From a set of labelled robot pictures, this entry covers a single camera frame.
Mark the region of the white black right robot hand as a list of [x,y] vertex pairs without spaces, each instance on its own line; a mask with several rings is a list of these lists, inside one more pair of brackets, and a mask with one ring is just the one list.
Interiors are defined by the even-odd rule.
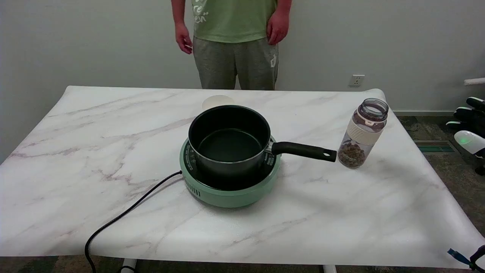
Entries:
[[458,107],[453,117],[455,121],[446,127],[456,131],[454,140],[466,151],[484,159],[485,149],[485,102],[476,97],[466,99],[468,107]]

